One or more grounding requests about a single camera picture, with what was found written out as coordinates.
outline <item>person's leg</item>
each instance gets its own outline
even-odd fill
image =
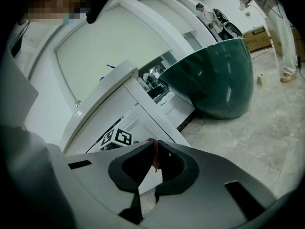
[[[289,82],[295,79],[295,71],[297,66],[297,56],[295,54],[295,42],[293,34],[289,25],[289,21],[286,17],[284,8],[279,4],[280,12],[278,7],[275,6],[273,10],[283,18],[280,18],[274,11],[270,11],[268,16],[274,26],[275,32],[279,37],[283,50],[283,67],[284,75],[281,78],[282,82]]]

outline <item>small white box on floor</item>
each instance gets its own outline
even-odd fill
[[[101,140],[100,148],[106,147],[109,144],[116,144],[118,146],[128,146],[133,144],[133,135],[122,129],[115,127],[107,132]]]

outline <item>white pants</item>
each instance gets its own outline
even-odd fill
[[[284,73],[288,75],[293,75],[296,71],[297,66],[297,56],[295,54],[295,42],[294,36],[292,34],[288,18],[286,16],[285,10],[281,4],[275,6],[272,9],[278,14],[282,15],[283,19],[280,18],[274,11],[270,11],[268,17],[274,27],[274,30],[281,42],[283,50],[283,64],[284,64]]]

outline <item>person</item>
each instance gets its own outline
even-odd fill
[[[210,30],[215,30],[222,40],[230,39],[224,26],[219,22],[217,16],[212,10],[205,8],[201,3],[196,5],[196,10],[200,12],[201,19],[206,25],[208,25]]]
[[[294,37],[282,4],[278,0],[254,0],[272,23],[283,49],[283,75],[281,82],[288,83],[296,79],[298,64],[295,53]]]

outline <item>black slot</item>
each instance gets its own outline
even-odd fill
[[[81,167],[88,166],[88,165],[91,165],[91,164],[92,163],[89,160],[83,160],[83,161],[80,161],[80,162],[75,162],[75,163],[68,164],[68,166],[70,167],[71,170],[73,170],[73,169],[81,168]]]
[[[264,208],[238,181],[227,183],[225,187],[248,220],[253,220],[264,212]]]

